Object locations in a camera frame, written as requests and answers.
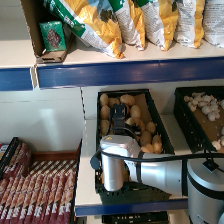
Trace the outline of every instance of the potato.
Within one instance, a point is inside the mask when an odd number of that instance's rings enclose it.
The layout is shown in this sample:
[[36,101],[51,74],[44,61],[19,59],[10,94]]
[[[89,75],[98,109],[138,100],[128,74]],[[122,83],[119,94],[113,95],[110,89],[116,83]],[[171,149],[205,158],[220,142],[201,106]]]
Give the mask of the potato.
[[152,135],[148,131],[143,131],[140,137],[140,145],[144,146],[147,143],[151,144],[152,142]]
[[130,112],[131,117],[141,117],[141,111],[140,108],[137,105],[134,105],[131,107],[131,112]]
[[119,105],[119,104],[120,104],[119,99],[117,99],[117,98],[109,98],[108,106],[109,106],[110,108],[113,108],[113,105],[114,105],[114,104]]
[[104,105],[100,110],[100,118],[102,120],[109,119],[110,108],[107,105]]
[[103,93],[101,96],[100,96],[100,107],[103,107],[104,105],[108,105],[108,96],[107,94]]
[[141,128],[141,132],[145,131],[145,124],[140,118],[134,117],[134,122]]
[[162,140],[159,135],[155,135],[152,139],[152,146],[156,154],[162,153]]
[[145,130],[148,131],[149,133],[151,133],[152,135],[154,135],[156,133],[156,125],[150,121],[146,125]]
[[133,117],[130,117],[125,121],[126,124],[129,124],[130,126],[134,125],[135,121]]
[[121,103],[128,105],[129,107],[135,105],[135,98],[131,95],[125,94],[120,97]]
[[147,152],[147,153],[154,153],[154,149],[153,146],[150,143],[145,144],[144,146],[141,147],[141,150],[143,152]]
[[100,121],[100,133],[103,136],[107,134],[109,128],[109,121],[108,120],[101,120]]

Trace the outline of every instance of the red packaging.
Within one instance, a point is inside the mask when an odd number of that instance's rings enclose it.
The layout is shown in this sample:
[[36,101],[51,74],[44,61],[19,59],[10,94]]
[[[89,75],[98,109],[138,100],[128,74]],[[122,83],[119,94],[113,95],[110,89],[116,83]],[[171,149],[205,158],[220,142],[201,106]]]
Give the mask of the red packaging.
[[34,222],[35,224],[41,224],[43,222],[48,198],[49,198],[50,191],[51,191],[52,182],[53,182],[53,178],[51,176],[48,176],[46,183],[45,183],[45,187],[44,187],[43,197],[42,197],[41,203],[39,205],[38,212],[36,214],[36,218],[35,218],[35,222]]
[[36,180],[36,184],[33,189],[33,194],[30,200],[29,208],[27,210],[26,218],[24,220],[24,224],[31,224],[34,216],[34,211],[37,203],[37,199],[41,190],[41,186],[44,180],[43,175],[39,175]]
[[5,190],[6,190],[7,186],[8,186],[8,184],[9,184],[9,180],[8,179],[1,180],[1,185],[0,185],[0,201],[3,198],[3,195],[5,193]]
[[65,182],[66,182],[66,176],[64,173],[60,174],[60,179],[58,182],[58,187],[57,187],[57,191],[55,194],[55,198],[54,198],[54,204],[52,207],[52,212],[51,212],[51,217],[50,217],[50,222],[49,224],[55,224],[57,217],[58,217],[58,212],[59,212],[59,206],[60,206],[60,202],[61,202],[61,198],[62,198],[62,194],[63,194],[63,190],[64,190],[64,186],[65,186]]
[[58,182],[59,182],[59,176],[55,175],[53,178],[53,183],[52,183],[50,195],[49,195],[48,202],[47,202],[46,212],[45,212],[43,219],[41,219],[41,222],[43,224],[49,223],[50,216],[51,216],[51,210],[52,210],[53,203],[54,203],[54,197],[55,197],[55,194],[57,191]]
[[16,206],[16,202],[17,202],[17,200],[19,198],[19,194],[20,194],[20,191],[22,189],[22,186],[23,186],[24,181],[25,181],[25,178],[24,177],[21,177],[20,180],[19,180],[19,183],[17,185],[16,191],[15,191],[15,194],[14,194],[12,200],[10,199],[10,195],[12,193],[12,189],[11,189],[10,194],[9,194],[9,197],[8,197],[8,200],[6,202],[6,207],[9,207],[8,213],[7,213],[6,219],[4,219],[4,217],[1,217],[0,223],[2,223],[2,224],[3,223],[10,224],[10,219],[12,217],[14,207]]
[[9,165],[5,167],[5,171],[4,171],[4,174],[3,174],[3,178],[7,178],[9,179],[10,178],[10,173],[11,173],[11,170],[13,170],[15,168],[15,164],[16,164],[16,158],[17,156],[19,155],[19,152],[21,150],[21,143],[18,144],[16,150],[15,150],[15,153],[14,155],[12,156],[10,162],[9,162]]
[[69,174],[69,176],[67,178],[67,181],[66,181],[66,184],[65,184],[63,196],[62,196],[61,203],[60,203],[59,214],[58,214],[58,218],[57,218],[57,224],[66,223],[66,222],[64,222],[66,205],[68,204],[68,202],[66,200],[66,195],[67,195],[67,192],[69,191],[69,189],[72,189],[72,190],[74,189],[74,182],[75,182],[75,173],[71,172]]
[[73,200],[74,185],[75,185],[75,173],[71,172],[71,174],[69,175],[68,191],[66,192],[66,199],[65,199],[64,223],[69,222],[69,218],[71,215],[71,203]]
[[37,198],[36,207],[34,209],[32,224],[34,224],[36,222],[36,218],[39,213],[39,208],[40,208],[40,204],[41,204],[41,201],[42,201],[42,198],[44,195],[44,188],[45,188],[46,181],[47,181],[47,176],[44,176],[43,183],[42,183],[42,186],[41,186],[38,198]]
[[10,224],[17,224],[18,223],[19,216],[20,216],[22,206],[23,206],[23,202],[24,202],[24,199],[25,199],[25,196],[26,196],[26,192],[27,192],[27,189],[28,189],[31,182],[32,182],[31,181],[31,176],[26,177],[26,179],[23,183],[23,187],[20,191],[18,200],[16,202],[16,206],[13,210],[13,214],[12,214],[12,217],[11,217]]
[[2,197],[2,200],[1,200],[1,203],[0,203],[0,215],[3,212],[3,209],[5,207],[6,201],[8,199],[9,194],[10,194],[10,190],[11,190],[11,188],[13,186],[14,180],[15,180],[15,178],[10,178],[9,179],[9,184],[8,184],[4,194],[3,194],[3,197]]
[[14,182],[13,182],[13,185],[12,185],[12,187],[10,189],[10,193],[8,195],[7,201],[5,203],[4,210],[2,211],[2,214],[1,214],[0,224],[4,224],[4,222],[5,222],[5,219],[6,219],[6,216],[8,214],[8,210],[10,208],[10,205],[12,203],[14,194],[16,193],[16,189],[17,189],[19,180],[20,180],[20,178],[16,177]]

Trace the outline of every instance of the snack bag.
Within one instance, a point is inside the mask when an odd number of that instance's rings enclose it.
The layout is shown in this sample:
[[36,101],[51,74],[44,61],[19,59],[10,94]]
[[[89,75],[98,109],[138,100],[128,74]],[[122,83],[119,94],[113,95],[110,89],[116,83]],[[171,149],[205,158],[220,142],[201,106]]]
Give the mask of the snack bag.
[[117,17],[125,43],[145,48],[145,25],[142,10],[133,0],[109,0]]
[[161,50],[173,41],[178,12],[172,0],[138,0],[145,22],[146,37]]
[[199,48],[204,36],[202,13],[205,0],[178,0],[177,29],[174,39],[183,46]]
[[122,58],[121,31],[108,0],[40,0],[84,42]]
[[206,0],[203,20],[205,40],[224,48],[224,1]]

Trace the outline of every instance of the white snack bag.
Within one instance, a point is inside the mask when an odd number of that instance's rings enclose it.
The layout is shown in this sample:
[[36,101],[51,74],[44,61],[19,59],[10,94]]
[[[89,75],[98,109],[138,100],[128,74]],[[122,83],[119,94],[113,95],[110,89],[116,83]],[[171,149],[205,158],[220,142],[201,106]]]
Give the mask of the white snack bag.
[[205,0],[178,0],[178,21],[174,39],[183,46],[199,48],[204,36],[202,13]]
[[224,0],[206,0],[203,28],[205,40],[224,48]]

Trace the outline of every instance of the store shelf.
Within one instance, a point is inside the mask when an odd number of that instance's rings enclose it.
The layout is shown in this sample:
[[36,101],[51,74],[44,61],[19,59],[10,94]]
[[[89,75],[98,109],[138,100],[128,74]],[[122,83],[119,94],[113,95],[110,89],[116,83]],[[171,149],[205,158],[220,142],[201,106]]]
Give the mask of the store shelf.
[[[190,224],[187,210],[168,211],[170,224]],[[101,216],[88,216],[78,219],[78,224],[102,224]]]
[[0,49],[0,91],[32,90],[35,57],[24,19],[0,19]]
[[[165,127],[170,126],[172,122],[171,141],[178,139],[177,144],[183,143],[182,146],[175,148],[176,154],[189,152],[186,140],[176,123],[173,115],[163,115],[163,122]],[[83,133],[83,142],[81,149],[81,157],[79,163],[79,173],[76,190],[75,212],[76,216],[89,215],[109,215],[122,213],[142,213],[149,211],[166,211],[187,209],[186,198],[175,198],[168,201],[150,201],[147,203],[133,203],[133,204],[114,204],[104,205],[101,201],[100,195],[95,192],[95,171],[90,166],[90,159],[96,151],[96,120],[86,120]]]
[[178,43],[167,52],[151,43],[145,51],[128,45],[124,48],[125,58],[119,60],[76,40],[64,63],[38,65],[40,88],[224,78],[224,49],[204,40],[200,49]]

